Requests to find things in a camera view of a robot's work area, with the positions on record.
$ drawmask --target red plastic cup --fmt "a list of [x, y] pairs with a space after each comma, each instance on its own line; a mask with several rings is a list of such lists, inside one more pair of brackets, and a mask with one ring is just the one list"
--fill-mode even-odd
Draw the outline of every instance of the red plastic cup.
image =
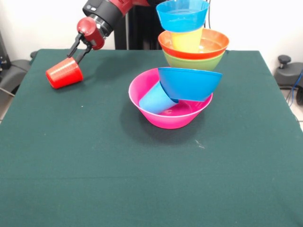
[[66, 58], [46, 71], [51, 86], [55, 89], [83, 81], [79, 65], [73, 58]]

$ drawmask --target blue cup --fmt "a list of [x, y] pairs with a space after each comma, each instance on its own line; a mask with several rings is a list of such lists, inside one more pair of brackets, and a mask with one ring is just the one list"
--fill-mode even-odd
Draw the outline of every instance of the blue cup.
[[158, 68], [160, 82], [171, 99], [205, 101], [217, 88], [222, 74], [204, 70]]
[[160, 114], [178, 103], [178, 100], [170, 99], [161, 83], [157, 82], [139, 101], [139, 106], [150, 113]]
[[169, 0], [156, 7], [162, 27], [170, 32], [201, 28], [208, 9], [209, 3], [204, 0]]

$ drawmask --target yellow cup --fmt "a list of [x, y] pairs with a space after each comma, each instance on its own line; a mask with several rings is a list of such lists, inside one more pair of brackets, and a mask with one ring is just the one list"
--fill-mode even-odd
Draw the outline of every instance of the yellow cup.
[[203, 27], [192, 32], [171, 32], [172, 46], [177, 51], [198, 53]]

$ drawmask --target green bowl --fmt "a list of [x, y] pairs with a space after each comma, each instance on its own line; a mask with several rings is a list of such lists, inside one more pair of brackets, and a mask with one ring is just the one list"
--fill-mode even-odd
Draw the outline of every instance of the green bowl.
[[202, 60], [189, 60], [189, 59], [176, 58], [174, 56], [169, 55], [165, 51], [163, 52], [170, 67], [193, 69], [193, 70], [206, 70], [206, 71], [214, 70], [224, 55], [223, 52], [222, 54], [214, 58], [202, 59]]

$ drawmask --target blue bowl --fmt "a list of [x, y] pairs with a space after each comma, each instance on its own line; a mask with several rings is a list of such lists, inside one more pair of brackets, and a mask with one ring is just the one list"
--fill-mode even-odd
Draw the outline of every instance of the blue bowl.
[[169, 0], [160, 3], [157, 13], [162, 27], [170, 32], [191, 32], [202, 27], [209, 3], [204, 0]]
[[222, 74], [204, 70], [158, 68], [160, 82], [171, 99], [205, 101], [217, 88]]

